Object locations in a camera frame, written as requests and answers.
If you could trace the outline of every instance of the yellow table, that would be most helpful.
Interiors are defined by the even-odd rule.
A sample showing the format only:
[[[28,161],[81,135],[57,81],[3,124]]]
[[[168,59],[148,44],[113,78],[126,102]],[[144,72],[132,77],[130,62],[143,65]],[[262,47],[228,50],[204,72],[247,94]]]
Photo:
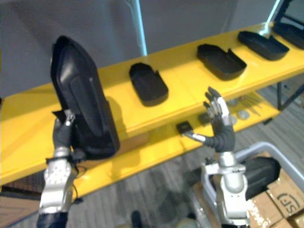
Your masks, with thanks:
[[[258,32],[265,26],[261,24],[243,30]],[[144,147],[88,170],[76,180],[79,195],[197,147],[198,144],[185,143],[185,139],[176,133],[174,124],[189,116],[195,119],[191,116],[204,111],[201,104],[208,86],[213,86],[226,99],[231,99],[304,72],[304,51],[281,37],[276,36],[290,51],[278,61],[268,61],[239,43],[237,35],[238,31],[232,31],[212,36],[98,70],[120,140],[147,131],[150,131],[151,138]],[[219,45],[224,50],[232,48],[247,63],[244,73],[231,81],[216,78],[196,58],[197,46],[204,43]],[[138,99],[128,75],[130,66],[137,62],[147,63],[159,70],[169,88],[169,98],[162,104],[145,107]],[[278,114],[269,103],[263,104],[263,115],[239,123],[239,130]],[[5,98],[1,111],[0,185],[46,167],[45,158],[52,156],[53,152],[51,135],[55,117],[51,111],[59,109],[51,84]]]

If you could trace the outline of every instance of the black plastic tray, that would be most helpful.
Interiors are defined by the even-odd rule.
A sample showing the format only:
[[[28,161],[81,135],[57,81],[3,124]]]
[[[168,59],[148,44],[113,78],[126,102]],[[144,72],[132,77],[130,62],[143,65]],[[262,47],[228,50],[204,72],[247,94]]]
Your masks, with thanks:
[[[136,63],[129,71],[130,78],[144,106],[154,106],[168,97],[168,88],[158,71],[153,72],[151,66]]]
[[[225,52],[216,45],[199,45],[197,57],[213,74],[222,80],[236,78],[247,66],[231,49]]]
[[[300,49],[304,49],[304,31],[296,26],[278,22],[272,30],[283,37],[285,40],[296,45]]]
[[[238,34],[238,40],[269,60],[281,59],[289,51],[288,47],[277,41],[273,36],[267,39],[254,32],[242,31]]]

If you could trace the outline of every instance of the silver coin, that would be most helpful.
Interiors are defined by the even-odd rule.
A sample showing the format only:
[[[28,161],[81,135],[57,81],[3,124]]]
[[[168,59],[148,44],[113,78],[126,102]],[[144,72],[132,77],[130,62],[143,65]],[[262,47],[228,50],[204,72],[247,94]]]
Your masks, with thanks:
[[[248,119],[250,117],[250,114],[246,110],[241,110],[241,111],[238,111],[237,116],[241,120],[246,120],[246,119]]]
[[[231,100],[227,101],[227,104],[230,107],[235,107],[238,104],[238,99],[237,98],[236,99],[231,99]]]

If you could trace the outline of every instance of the gray carpet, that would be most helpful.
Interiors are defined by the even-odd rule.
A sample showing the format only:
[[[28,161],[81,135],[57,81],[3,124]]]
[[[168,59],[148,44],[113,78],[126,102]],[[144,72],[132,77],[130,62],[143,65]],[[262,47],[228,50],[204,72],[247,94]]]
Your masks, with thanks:
[[[274,88],[260,93],[276,104]],[[304,172],[303,129],[304,109],[291,104],[268,125],[260,123],[238,132],[236,150],[268,141]],[[72,205],[67,227],[114,228],[129,222],[136,209],[149,227],[174,227],[191,211],[189,188],[200,178],[193,170],[212,154],[211,149],[199,148],[83,197],[84,202]],[[37,217],[36,213],[11,228],[32,228]]]

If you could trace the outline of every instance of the robotic arm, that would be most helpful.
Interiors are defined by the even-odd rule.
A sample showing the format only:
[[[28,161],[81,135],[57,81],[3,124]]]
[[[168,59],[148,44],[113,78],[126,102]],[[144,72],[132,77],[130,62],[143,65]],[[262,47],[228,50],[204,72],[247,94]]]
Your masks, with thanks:
[[[196,134],[192,130],[183,132],[184,136],[206,146],[215,148],[217,163],[203,164],[203,174],[213,175],[217,194],[218,217],[222,227],[249,227],[249,215],[246,208],[245,193],[247,180],[245,166],[239,164],[234,155],[235,134],[224,99],[213,88],[208,88],[204,102],[214,132],[213,137]]]
[[[71,135],[75,115],[67,114],[62,124],[55,120],[53,158],[47,159],[48,168],[44,172],[45,187],[43,189],[38,228],[65,228],[68,210],[72,203],[73,181],[78,170],[71,157]]]

